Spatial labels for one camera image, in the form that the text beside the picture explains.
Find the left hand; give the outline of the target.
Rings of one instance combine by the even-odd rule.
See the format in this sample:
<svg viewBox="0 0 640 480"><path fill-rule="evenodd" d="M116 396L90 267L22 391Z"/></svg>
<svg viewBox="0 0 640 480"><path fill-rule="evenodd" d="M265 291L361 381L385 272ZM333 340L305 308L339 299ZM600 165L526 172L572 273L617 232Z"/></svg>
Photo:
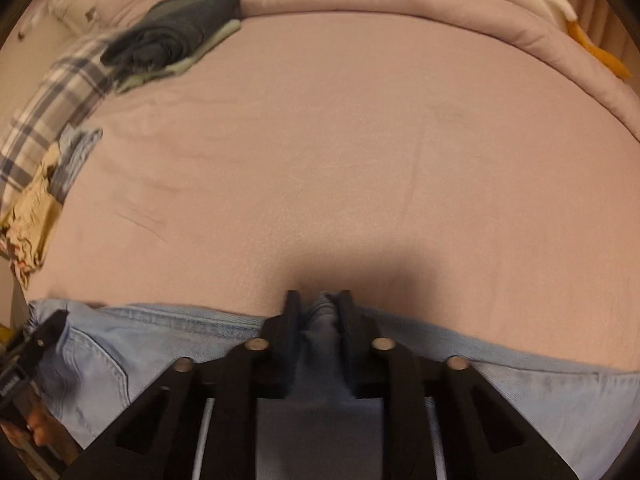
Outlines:
<svg viewBox="0 0 640 480"><path fill-rule="evenodd" d="M17 415L17 425L1 416L1 429L9 442L22 450L23 444L33 440L37 448L48 448L68 466L79 456L81 448L66 428L55 419L39 398L27 401L27 414Z"/></svg>

